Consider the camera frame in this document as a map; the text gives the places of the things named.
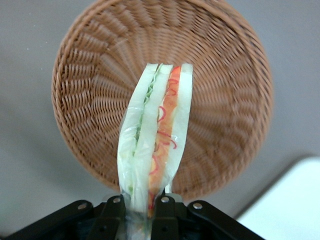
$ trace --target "wrapped sandwich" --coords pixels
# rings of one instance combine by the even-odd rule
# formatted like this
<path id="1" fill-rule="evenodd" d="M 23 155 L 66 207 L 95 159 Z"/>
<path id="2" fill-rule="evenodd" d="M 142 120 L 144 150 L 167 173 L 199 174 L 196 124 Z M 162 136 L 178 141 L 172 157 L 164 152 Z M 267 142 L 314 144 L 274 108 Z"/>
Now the wrapped sandwich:
<path id="1" fill-rule="evenodd" d="M 130 211 L 151 217 L 178 170 L 188 129 L 193 67 L 147 64 L 120 128 L 117 167 Z"/>

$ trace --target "black mechanical arm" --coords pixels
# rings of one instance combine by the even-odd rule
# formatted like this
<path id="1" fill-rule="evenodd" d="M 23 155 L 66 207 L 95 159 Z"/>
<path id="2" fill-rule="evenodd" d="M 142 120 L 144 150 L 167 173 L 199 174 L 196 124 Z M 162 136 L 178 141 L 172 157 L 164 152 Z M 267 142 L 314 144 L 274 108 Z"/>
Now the black mechanical arm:
<path id="1" fill-rule="evenodd" d="M 263 240 L 206 201 L 185 206 L 179 195 L 156 199 L 151 240 Z M 123 240 L 126 206 L 122 195 L 94 207 L 75 201 L 4 240 Z"/>

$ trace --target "gray surface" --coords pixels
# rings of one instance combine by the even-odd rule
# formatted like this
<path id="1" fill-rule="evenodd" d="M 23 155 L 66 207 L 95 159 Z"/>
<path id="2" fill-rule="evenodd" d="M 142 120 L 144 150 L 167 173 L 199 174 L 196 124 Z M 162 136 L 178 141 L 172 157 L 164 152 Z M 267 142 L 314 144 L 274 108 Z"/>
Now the gray surface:
<path id="1" fill-rule="evenodd" d="M 51 75 L 59 44 L 89 0 L 2 0 L 0 235 L 79 199 L 112 191 L 75 160 L 57 128 Z M 259 35 L 274 80 L 274 116 L 255 161 L 204 197 L 233 216 L 291 161 L 320 155 L 320 1 L 229 0 Z"/>

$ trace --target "woven basket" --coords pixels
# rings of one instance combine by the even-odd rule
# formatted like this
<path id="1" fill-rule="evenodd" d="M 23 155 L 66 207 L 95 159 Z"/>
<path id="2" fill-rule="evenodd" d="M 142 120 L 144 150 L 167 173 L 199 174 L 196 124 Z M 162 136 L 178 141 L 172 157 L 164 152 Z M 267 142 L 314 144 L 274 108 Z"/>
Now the woven basket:
<path id="1" fill-rule="evenodd" d="M 223 0 L 99 0 L 69 29 L 53 70 L 52 103 L 81 164 L 119 189 L 119 125 L 147 63 L 193 64 L 186 146 L 172 191 L 216 191 L 252 161 L 273 106 L 255 32 Z"/>

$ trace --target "metal bolt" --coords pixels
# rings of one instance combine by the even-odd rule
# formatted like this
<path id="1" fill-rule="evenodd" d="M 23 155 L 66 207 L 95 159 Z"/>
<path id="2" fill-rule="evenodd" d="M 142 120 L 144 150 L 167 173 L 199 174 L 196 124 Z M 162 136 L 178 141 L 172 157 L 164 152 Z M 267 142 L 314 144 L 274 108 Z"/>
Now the metal bolt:
<path id="1" fill-rule="evenodd" d="M 113 199 L 114 204 L 120 203 L 120 201 L 121 201 L 120 197 L 116 197 Z"/>
<path id="2" fill-rule="evenodd" d="M 193 207 L 194 207 L 195 209 L 202 209 L 202 205 L 201 205 L 201 203 L 199 203 L 199 202 L 194 203 L 194 204 L 193 204 Z"/>
<path id="3" fill-rule="evenodd" d="M 168 203 L 170 201 L 170 199 L 167 196 L 164 196 L 163 198 L 161 198 L 161 202 L 163 203 Z"/>
<path id="4" fill-rule="evenodd" d="M 87 203 L 86 202 L 83 202 L 81 203 L 79 206 L 78 206 L 78 210 L 82 210 L 82 209 L 85 209 L 87 207 Z"/>

